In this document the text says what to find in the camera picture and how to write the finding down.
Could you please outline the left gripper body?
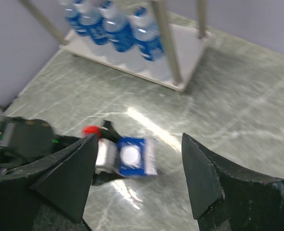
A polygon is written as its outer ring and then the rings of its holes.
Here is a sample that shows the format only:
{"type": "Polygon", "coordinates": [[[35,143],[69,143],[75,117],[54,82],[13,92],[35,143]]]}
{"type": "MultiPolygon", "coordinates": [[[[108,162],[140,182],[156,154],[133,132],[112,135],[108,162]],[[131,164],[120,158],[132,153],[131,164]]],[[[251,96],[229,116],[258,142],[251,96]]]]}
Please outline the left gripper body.
{"type": "Polygon", "coordinates": [[[65,153],[74,153],[80,151],[82,146],[86,143],[88,138],[57,135],[52,139],[51,154],[65,150],[65,153]]]}

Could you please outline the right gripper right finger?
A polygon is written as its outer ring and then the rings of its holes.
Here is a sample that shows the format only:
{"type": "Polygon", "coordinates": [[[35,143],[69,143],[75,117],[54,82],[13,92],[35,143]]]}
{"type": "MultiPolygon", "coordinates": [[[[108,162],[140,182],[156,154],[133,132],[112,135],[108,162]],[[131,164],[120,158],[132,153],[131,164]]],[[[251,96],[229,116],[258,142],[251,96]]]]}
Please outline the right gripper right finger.
{"type": "Polygon", "coordinates": [[[181,155],[201,231],[284,231],[284,179],[245,168],[183,134],[181,155]]]}

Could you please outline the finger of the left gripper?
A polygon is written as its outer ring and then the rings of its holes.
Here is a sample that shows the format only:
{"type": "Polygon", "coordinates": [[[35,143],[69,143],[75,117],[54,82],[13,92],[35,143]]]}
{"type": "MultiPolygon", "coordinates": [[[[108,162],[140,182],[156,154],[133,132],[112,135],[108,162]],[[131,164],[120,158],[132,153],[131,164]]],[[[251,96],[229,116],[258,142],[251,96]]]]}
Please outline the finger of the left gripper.
{"type": "Polygon", "coordinates": [[[124,179],[124,177],[114,172],[113,173],[100,172],[99,174],[94,173],[91,184],[94,186],[99,186],[111,182],[113,180],[119,180],[119,179],[124,179]]]}
{"type": "Polygon", "coordinates": [[[101,126],[101,138],[108,139],[112,142],[118,142],[120,140],[120,134],[114,129],[112,121],[103,121],[101,126]]]}

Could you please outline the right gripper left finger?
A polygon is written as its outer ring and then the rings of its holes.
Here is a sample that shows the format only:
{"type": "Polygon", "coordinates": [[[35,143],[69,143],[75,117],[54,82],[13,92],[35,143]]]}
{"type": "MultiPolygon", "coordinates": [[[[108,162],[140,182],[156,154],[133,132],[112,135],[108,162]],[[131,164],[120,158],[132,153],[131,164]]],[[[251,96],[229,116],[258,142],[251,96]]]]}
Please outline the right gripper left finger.
{"type": "Polygon", "coordinates": [[[83,213],[97,153],[93,134],[0,175],[0,231],[88,231],[83,213]]]}

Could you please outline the grape juice carton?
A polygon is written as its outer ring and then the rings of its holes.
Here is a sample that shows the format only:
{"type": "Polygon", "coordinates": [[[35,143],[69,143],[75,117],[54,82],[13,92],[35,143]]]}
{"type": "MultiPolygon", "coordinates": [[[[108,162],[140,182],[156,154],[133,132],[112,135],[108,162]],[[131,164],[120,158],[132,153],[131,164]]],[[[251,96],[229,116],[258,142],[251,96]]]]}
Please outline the grape juice carton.
{"type": "Polygon", "coordinates": [[[157,176],[155,140],[123,137],[118,143],[118,173],[125,178],[157,176]]]}

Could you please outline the water bottle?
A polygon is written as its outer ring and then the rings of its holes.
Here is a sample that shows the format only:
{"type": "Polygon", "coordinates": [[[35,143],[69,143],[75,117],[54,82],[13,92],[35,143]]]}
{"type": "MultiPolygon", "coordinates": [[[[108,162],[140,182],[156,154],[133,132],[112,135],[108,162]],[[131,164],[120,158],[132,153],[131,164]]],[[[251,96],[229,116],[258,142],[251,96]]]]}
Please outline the water bottle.
{"type": "Polygon", "coordinates": [[[80,37],[87,37],[86,29],[80,23],[80,13],[74,6],[74,0],[58,0],[65,13],[65,19],[80,37]]]}
{"type": "Polygon", "coordinates": [[[116,51],[118,60],[122,61],[127,69],[132,72],[143,71],[145,66],[136,46],[136,40],[127,15],[120,11],[112,0],[104,1],[99,10],[104,17],[103,27],[116,51]]]}
{"type": "Polygon", "coordinates": [[[84,42],[96,56],[104,56],[110,61],[109,40],[103,28],[103,16],[98,8],[92,6],[90,0],[75,0],[74,6],[80,13],[79,22],[86,30],[84,42]]]}
{"type": "Polygon", "coordinates": [[[146,60],[152,78],[172,78],[156,20],[146,7],[137,7],[131,16],[133,35],[141,56],[146,60]]]}

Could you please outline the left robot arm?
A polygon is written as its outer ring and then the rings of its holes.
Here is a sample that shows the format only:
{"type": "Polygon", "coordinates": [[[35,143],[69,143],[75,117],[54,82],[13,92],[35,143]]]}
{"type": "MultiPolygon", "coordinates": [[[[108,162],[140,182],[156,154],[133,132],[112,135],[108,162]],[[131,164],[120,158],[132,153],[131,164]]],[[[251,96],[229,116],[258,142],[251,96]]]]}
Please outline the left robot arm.
{"type": "MultiPolygon", "coordinates": [[[[98,126],[88,126],[83,135],[97,134],[99,151],[93,175],[93,185],[122,179],[117,170],[117,146],[121,135],[114,129],[111,121],[105,120],[98,126]]],[[[9,170],[30,164],[58,152],[79,141],[79,137],[56,134],[52,126],[41,119],[23,117],[0,117],[0,175],[9,170]]]]}

